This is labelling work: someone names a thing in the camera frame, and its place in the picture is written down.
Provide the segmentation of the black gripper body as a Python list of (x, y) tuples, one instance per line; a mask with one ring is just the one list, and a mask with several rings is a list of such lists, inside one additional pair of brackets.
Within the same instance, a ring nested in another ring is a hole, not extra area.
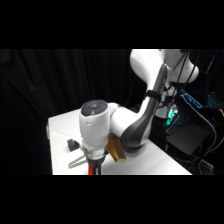
[(88, 174), (89, 175), (100, 175), (101, 174), (101, 165), (104, 162), (104, 158), (98, 160), (90, 160), (87, 159), (87, 163), (89, 165)]

